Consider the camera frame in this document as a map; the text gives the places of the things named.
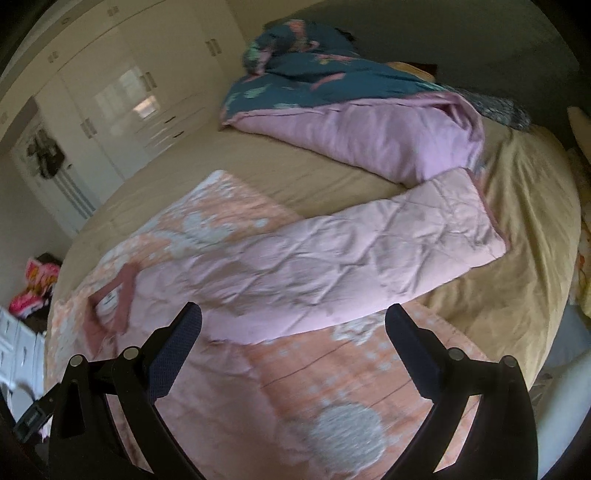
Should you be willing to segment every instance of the beige wall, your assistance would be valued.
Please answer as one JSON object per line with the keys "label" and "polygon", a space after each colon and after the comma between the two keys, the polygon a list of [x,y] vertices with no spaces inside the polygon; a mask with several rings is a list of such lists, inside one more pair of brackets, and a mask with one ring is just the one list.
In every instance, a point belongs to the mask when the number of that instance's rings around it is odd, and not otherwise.
{"label": "beige wall", "polygon": [[320,0],[226,0],[247,42],[262,33],[267,22],[287,17]]}
{"label": "beige wall", "polygon": [[0,157],[0,305],[24,288],[29,257],[50,252],[63,258],[72,241],[33,196],[17,168]]}

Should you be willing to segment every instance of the white tag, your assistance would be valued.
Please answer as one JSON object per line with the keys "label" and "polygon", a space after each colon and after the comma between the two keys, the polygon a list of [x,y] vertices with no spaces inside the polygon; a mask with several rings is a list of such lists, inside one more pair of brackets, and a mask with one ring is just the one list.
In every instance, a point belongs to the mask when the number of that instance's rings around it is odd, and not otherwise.
{"label": "white tag", "polygon": [[96,314],[105,316],[113,312],[119,304],[119,292],[123,285],[119,285],[114,290],[110,291],[107,296],[96,305]]}

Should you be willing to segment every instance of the peach floral blanket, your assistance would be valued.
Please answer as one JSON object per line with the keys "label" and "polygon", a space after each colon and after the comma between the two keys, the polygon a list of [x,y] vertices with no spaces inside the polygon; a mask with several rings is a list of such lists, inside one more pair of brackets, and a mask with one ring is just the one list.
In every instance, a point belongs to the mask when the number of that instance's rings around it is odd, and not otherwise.
{"label": "peach floral blanket", "polygon": [[[214,172],[106,254],[71,298],[55,305],[46,387],[61,378],[73,354],[87,351],[82,329],[87,299],[124,264],[147,268],[299,219],[230,174]],[[404,307],[446,346],[486,359],[465,335],[429,309],[413,301]],[[158,408],[207,478],[380,478],[431,407],[418,395],[389,342],[384,314],[257,345],[197,345],[191,355],[200,358],[191,358],[191,364],[199,378],[189,381],[181,370],[170,398],[159,400]],[[193,397],[199,406],[187,404]],[[475,405],[469,403],[441,466],[457,457]],[[248,426],[244,412],[240,421],[231,420],[233,412],[245,406]],[[114,418],[132,458],[145,466],[120,412],[115,411]],[[197,419],[207,425],[195,424]],[[212,451],[210,444],[215,445]]]}

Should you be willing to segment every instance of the mattress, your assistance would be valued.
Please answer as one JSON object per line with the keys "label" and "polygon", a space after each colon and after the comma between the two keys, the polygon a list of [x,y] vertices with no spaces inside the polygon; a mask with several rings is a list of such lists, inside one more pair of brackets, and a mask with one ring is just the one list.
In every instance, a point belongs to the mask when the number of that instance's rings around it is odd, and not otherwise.
{"label": "mattress", "polygon": [[[566,303],[580,234],[580,205],[566,152],[547,130],[516,132],[484,119],[483,191],[509,253],[419,301],[493,360],[514,355],[528,385],[540,370]],[[211,122],[128,180],[88,221],[64,260],[65,300],[101,257],[149,218],[226,170],[310,218],[405,189],[311,151]]]}

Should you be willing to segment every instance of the door handle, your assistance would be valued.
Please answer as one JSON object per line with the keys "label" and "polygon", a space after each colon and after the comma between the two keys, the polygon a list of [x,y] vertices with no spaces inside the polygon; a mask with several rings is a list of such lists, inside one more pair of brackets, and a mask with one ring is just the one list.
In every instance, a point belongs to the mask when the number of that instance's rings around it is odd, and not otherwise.
{"label": "door handle", "polygon": [[87,118],[87,119],[85,120],[85,123],[86,123],[86,126],[87,126],[87,128],[88,128],[89,132],[90,132],[92,135],[96,135],[96,134],[98,133],[98,132],[96,131],[96,128],[95,128],[95,126],[93,125],[92,121],[90,120],[90,118]]}
{"label": "door handle", "polygon": [[144,75],[140,75],[139,79],[142,81],[142,83],[144,84],[144,88],[146,89],[146,92],[151,92],[152,91],[152,87],[150,86],[150,84],[148,83],[148,80],[146,80],[146,77]]}
{"label": "door handle", "polygon": [[82,131],[84,132],[84,134],[88,138],[92,138],[92,135],[90,134],[90,131],[88,130],[88,127],[86,126],[86,120],[80,124],[80,127],[82,128]]}
{"label": "door handle", "polygon": [[212,55],[212,57],[215,57],[216,56],[216,51],[213,48],[213,45],[212,45],[211,41],[206,40],[205,45],[207,45],[207,47],[209,48],[209,53]]}
{"label": "door handle", "polygon": [[212,45],[214,46],[214,48],[216,49],[216,53],[219,55],[222,52],[222,49],[220,48],[219,43],[217,43],[217,40],[215,38],[212,38],[210,40],[210,42],[212,43]]}
{"label": "door handle", "polygon": [[156,85],[156,82],[154,81],[154,77],[152,77],[152,74],[150,72],[146,72],[146,78],[148,79],[152,88],[158,88],[158,85]]}

